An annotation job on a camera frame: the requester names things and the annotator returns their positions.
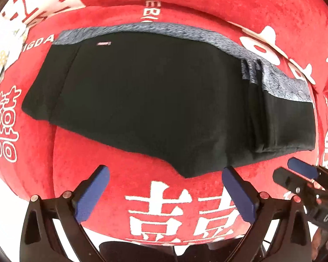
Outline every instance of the metal screw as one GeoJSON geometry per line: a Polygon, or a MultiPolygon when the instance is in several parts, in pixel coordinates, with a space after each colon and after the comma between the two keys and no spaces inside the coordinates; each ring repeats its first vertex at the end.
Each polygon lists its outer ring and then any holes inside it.
{"type": "Polygon", "coordinates": [[[270,195],[267,192],[260,192],[260,198],[262,199],[268,199],[270,195]]]}
{"type": "Polygon", "coordinates": [[[30,200],[32,202],[35,202],[37,199],[39,199],[39,196],[38,195],[33,195],[32,197],[30,197],[30,200]]]}
{"type": "Polygon", "coordinates": [[[72,196],[72,192],[66,191],[66,192],[63,193],[62,196],[63,196],[63,198],[68,199],[72,196]]]}
{"type": "Polygon", "coordinates": [[[295,202],[297,202],[297,203],[300,203],[300,202],[301,202],[300,197],[299,197],[299,196],[296,196],[296,195],[293,197],[293,200],[294,200],[295,202]]]}

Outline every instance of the red blanket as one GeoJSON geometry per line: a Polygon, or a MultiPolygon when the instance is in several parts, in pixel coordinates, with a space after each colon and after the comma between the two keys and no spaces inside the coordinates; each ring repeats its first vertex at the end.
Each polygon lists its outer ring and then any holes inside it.
{"type": "Polygon", "coordinates": [[[328,168],[328,7],[322,0],[11,0],[4,12],[32,26],[0,84],[0,177],[21,198],[60,196],[104,164],[110,183],[83,224],[96,232],[187,245],[231,238],[248,228],[223,188],[221,172],[184,179],[162,160],[94,142],[22,112],[52,41],[62,30],[87,26],[160,21],[209,29],[303,79],[316,104],[316,149],[238,172],[257,190],[288,198],[272,173],[289,157],[328,168]]]}

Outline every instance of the gray waistband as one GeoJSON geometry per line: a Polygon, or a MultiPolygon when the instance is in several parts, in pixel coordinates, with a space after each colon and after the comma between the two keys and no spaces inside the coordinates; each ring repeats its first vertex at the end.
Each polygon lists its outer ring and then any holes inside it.
{"type": "Polygon", "coordinates": [[[289,78],[266,59],[247,50],[226,36],[208,29],[168,22],[138,22],[115,26],[100,26],[62,31],[53,42],[55,45],[75,44],[85,39],[115,32],[148,32],[182,39],[209,43],[239,58],[242,62],[243,79],[257,84],[256,69],[262,70],[262,88],[269,94],[286,100],[312,102],[307,83],[289,78]]]}

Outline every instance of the blue gripper pad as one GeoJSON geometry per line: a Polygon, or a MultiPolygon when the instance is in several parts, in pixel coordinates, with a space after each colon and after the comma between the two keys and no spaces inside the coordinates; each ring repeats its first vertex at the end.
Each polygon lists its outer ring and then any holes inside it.
{"type": "Polygon", "coordinates": [[[243,185],[248,182],[243,181],[232,167],[225,167],[222,171],[222,183],[230,194],[242,219],[251,224],[254,223],[258,204],[253,203],[253,200],[247,194],[247,190],[244,189],[243,185]]]}
{"type": "Polygon", "coordinates": [[[80,224],[88,220],[94,207],[99,201],[102,193],[105,191],[109,182],[109,169],[106,166],[100,170],[95,176],[92,183],[86,188],[85,192],[81,195],[75,207],[74,218],[80,224]]]}
{"type": "Polygon", "coordinates": [[[318,178],[318,171],[313,165],[307,164],[294,157],[288,160],[288,168],[309,179],[318,178]]]}

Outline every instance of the black robotic claw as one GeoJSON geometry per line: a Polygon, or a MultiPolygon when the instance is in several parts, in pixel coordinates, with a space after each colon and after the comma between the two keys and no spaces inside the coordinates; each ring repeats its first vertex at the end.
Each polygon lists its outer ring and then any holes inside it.
{"type": "MultiPolygon", "coordinates": [[[[258,193],[232,167],[224,169],[222,181],[242,218],[251,223],[226,262],[311,261],[309,226],[298,196],[281,200],[271,198],[266,192],[258,193]],[[265,253],[260,250],[263,250],[264,237],[274,219],[280,219],[280,223],[265,253]]],[[[59,219],[80,262],[104,262],[80,223],[88,219],[108,182],[108,168],[100,165],[73,192],[66,191],[59,198],[45,200],[33,195],[23,225],[20,261],[70,261],[52,221],[59,219]]]]}
{"type": "MultiPolygon", "coordinates": [[[[301,198],[306,208],[307,220],[320,227],[324,232],[322,236],[328,238],[328,169],[307,164],[294,157],[289,159],[288,167],[302,177],[280,167],[274,171],[274,182],[301,198]],[[314,188],[311,181],[316,181],[324,189],[314,188]]],[[[328,261],[328,250],[324,243],[325,240],[315,261],[328,261]]]]}
{"type": "Polygon", "coordinates": [[[250,262],[262,246],[272,220],[280,219],[276,233],[262,262],[310,262],[311,238],[304,205],[298,196],[292,200],[274,199],[258,193],[232,167],[222,172],[222,181],[243,220],[251,226],[228,262],[250,262]]]}
{"type": "Polygon", "coordinates": [[[82,221],[88,219],[109,182],[109,170],[100,165],[74,192],[55,199],[33,195],[23,224],[20,262],[70,262],[52,219],[59,219],[80,262],[105,262],[90,242],[82,221]]]}

